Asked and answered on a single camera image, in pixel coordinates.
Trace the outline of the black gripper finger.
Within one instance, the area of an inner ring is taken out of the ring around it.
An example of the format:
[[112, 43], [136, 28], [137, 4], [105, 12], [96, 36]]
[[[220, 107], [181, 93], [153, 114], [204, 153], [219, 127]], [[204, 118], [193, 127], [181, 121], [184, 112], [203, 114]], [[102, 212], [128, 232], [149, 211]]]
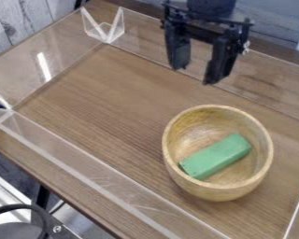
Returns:
[[204, 85], [216, 84], [231, 74], [239, 53], [240, 41], [236, 37], [223, 35], [212, 41], [212, 58], [207, 63]]
[[173, 70], [185, 68], [191, 61], [191, 40], [181, 25], [164, 23], [168, 63]]

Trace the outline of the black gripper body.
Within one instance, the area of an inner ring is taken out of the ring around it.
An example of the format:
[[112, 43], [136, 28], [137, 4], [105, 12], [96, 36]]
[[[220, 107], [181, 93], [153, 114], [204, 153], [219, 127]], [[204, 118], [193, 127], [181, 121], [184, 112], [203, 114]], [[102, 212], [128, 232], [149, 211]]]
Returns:
[[250, 29], [254, 20], [235, 9], [236, 0], [161, 0], [164, 23], [181, 25], [187, 36], [208, 44], [219, 36], [236, 37], [240, 53], [250, 50]]

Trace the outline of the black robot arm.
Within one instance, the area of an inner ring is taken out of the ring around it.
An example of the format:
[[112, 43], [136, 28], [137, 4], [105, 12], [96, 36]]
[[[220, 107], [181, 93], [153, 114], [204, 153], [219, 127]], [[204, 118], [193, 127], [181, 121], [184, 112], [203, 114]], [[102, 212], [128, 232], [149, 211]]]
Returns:
[[236, 12], [236, 0], [163, 0], [164, 43], [168, 64], [173, 70], [185, 69], [191, 62], [191, 40], [212, 45], [203, 84], [213, 85], [234, 69], [239, 54], [250, 49], [252, 20]]

